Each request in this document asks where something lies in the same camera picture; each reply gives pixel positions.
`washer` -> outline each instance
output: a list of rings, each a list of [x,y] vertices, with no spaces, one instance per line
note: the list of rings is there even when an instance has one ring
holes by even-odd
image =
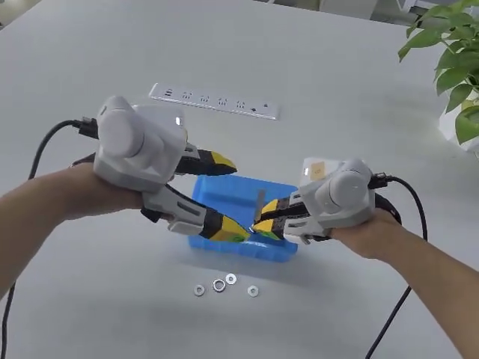
[[[193,292],[197,297],[201,297],[206,292],[206,290],[204,289],[204,286],[202,286],[201,284],[197,284],[195,286],[195,289],[193,289]]]
[[[237,276],[234,275],[233,273],[230,273],[226,276],[225,280],[226,280],[226,283],[233,285],[237,282]]]
[[[224,280],[222,279],[215,279],[213,281],[213,285],[212,285],[213,289],[215,290],[215,292],[217,293],[221,293],[222,291],[225,290],[226,288],[226,283]]]
[[[250,286],[248,288],[248,294],[250,297],[257,297],[258,294],[260,294],[260,290],[257,286]]]

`blue plastic container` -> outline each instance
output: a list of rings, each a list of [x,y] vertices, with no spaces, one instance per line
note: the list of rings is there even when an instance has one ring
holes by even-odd
[[[297,190],[292,185],[240,176],[200,176],[192,198],[232,217],[244,228],[249,228],[254,218],[257,194],[261,189],[266,191],[264,204],[275,198],[287,197]],[[243,243],[215,242],[201,236],[190,236],[189,245],[273,262],[287,262],[298,250],[296,243],[277,241],[256,233]]]

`cable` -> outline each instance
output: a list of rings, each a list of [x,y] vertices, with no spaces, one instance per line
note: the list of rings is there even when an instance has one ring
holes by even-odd
[[[375,175],[373,179],[371,180],[371,182],[376,182],[377,187],[371,184],[370,184],[370,187],[376,187],[376,188],[385,187],[388,182],[397,182],[407,188],[409,193],[411,193],[412,197],[414,198],[416,206],[418,207],[419,218],[421,219],[421,226],[422,226],[422,238],[424,239],[424,241],[427,242],[426,215],[424,214],[424,207],[422,206],[421,200],[419,199],[419,196],[414,190],[414,188],[410,184],[408,184],[408,182],[406,182],[404,179],[401,179],[395,176],[386,176],[384,174]],[[411,290],[412,290],[411,287],[408,286],[406,290],[404,291],[403,295],[401,296],[401,298],[399,298],[399,301],[397,301],[396,305],[394,306],[394,309],[391,311],[391,314],[389,314],[388,320],[386,320],[386,323],[383,325],[377,338],[374,340],[373,345],[367,351],[365,359],[370,359],[373,356],[374,351],[376,350],[379,343],[381,343],[382,338],[386,334],[386,331],[389,329],[389,326],[394,320],[394,317],[396,316],[397,312],[399,312],[399,309],[403,306]]]
[[[63,129],[64,127],[73,126],[77,129],[81,129],[84,125],[84,122],[78,120],[67,120],[60,122],[59,124],[53,126],[52,129],[48,131],[45,135],[43,140],[40,142],[38,146],[37,152],[35,153],[35,157],[33,159],[33,163],[31,164],[30,174],[28,175],[28,180],[31,180],[37,174],[38,165],[40,164],[40,158],[42,156],[43,150],[45,150],[46,145],[52,139],[53,135]],[[12,307],[13,302],[13,294],[15,293],[15,286],[16,282],[13,283],[12,287],[8,291],[7,303],[5,305],[5,309],[3,312],[3,318],[1,320],[1,352],[0,352],[0,359],[5,359],[7,356],[7,324],[8,324],[8,316],[10,315],[10,309]]]

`orange sticker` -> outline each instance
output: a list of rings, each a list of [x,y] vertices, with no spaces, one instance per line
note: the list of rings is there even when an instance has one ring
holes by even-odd
[[[311,181],[322,180],[326,177],[326,165],[324,162],[313,163],[310,169],[309,178],[311,178]]]

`white power strip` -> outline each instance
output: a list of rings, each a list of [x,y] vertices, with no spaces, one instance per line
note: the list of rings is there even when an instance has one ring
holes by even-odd
[[[192,90],[180,86],[155,84],[150,98],[211,110],[246,114],[248,116],[277,120],[279,106],[272,102],[225,96],[207,90]]]

